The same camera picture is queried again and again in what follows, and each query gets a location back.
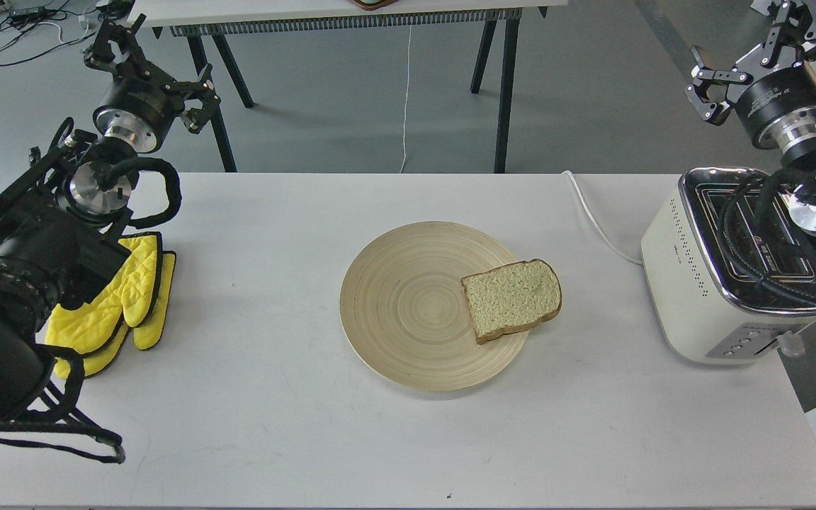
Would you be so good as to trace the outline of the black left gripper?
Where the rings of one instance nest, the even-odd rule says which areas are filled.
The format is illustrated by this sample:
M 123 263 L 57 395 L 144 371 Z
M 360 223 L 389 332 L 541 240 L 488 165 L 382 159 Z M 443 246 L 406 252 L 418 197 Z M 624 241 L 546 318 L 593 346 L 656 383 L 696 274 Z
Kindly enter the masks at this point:
M 213 83 L 212 64 L 204 66 L 197 81 L 172 81 L 167 91 L 145 81 L 154 77 L 153 64 L 136 39 L 145 20 L 146 15 L 139 14 L 129 27 L 104 20 L 84 50 L 88 68 L 122 79 L 110 85 L 93 112 L 97 132 L 126 142 L 137 154 L 161 149 L 176 118 L 188 132 L 198 135 L 213 119 L 221 101 Z

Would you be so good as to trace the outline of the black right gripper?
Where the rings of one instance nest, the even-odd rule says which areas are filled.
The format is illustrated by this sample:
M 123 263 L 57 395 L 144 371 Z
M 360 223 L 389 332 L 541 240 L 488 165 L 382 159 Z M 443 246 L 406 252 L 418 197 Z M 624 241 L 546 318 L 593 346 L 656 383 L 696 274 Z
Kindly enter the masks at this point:
M 694 66 L 684 95 L 709 125 L 722 125 L 734 107 L 751 144 L 773 149 L 779 145 L 773 126 L 780 118 L 816 122 L 816 72 L 809 64 L 816 60 L 816 1 L 752 1 L 751 8 L 773 20 L 764 41 L 746 55 L 746 64 L 773 69 L 787 47 L 808 62 L 752 79 L 738 68 L 713 69 L 703 49 L 691 46 Z M 734 103 L 727 97 L 730 85 L 735 85 Z

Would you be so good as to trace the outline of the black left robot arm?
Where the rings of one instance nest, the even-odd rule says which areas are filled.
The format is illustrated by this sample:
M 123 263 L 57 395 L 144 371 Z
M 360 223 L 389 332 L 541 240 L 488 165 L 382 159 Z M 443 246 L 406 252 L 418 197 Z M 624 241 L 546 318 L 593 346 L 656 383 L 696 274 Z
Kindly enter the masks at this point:
M 78 410 L 81 355 L 36 341 L 57 306 L 89 304 L 130 258 L 123 230 L 152 228 L 181 207 L 179 174 L 153 157 L 175 119 L 197 135 L 220 97 L 205 64 L 197 80 L 179 81 L 152 64 L 137 42 L 145 23 L 104 20 L 84 51 L 88 68 L 113 81 L 93 112 L 94 132 L 67 118 L 46 154 L 0 194 L 0 443 L 45 448 L 13 433 L 88 436 L 111 448 L 101 463 L 123 463 L 122 436 Z

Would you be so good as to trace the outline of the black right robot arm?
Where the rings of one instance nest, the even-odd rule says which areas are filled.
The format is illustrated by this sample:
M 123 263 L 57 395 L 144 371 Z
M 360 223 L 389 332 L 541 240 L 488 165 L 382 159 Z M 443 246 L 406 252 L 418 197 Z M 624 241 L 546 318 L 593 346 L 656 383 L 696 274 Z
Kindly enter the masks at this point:
M 803 253 L 816 268 L 816 1 L 764 1 L 761 12 L 771 17 L 765 38 L 730 68 L 709 67 L 692 49 L 696 63 L 684 95 L 703 122 L 722 125 L 736 113 L 754 147 L 781 151 L 778 171 L 748 176 L 736 193 L 758 188 L 758 220 L 779 196 L 791 222 L 812 237 Z M 726 204 L 718 229 L 723 255 L 773 294 L 816 309 L 816 291 L 789 288 L 745 261 L 730 235 L 733 207 Z

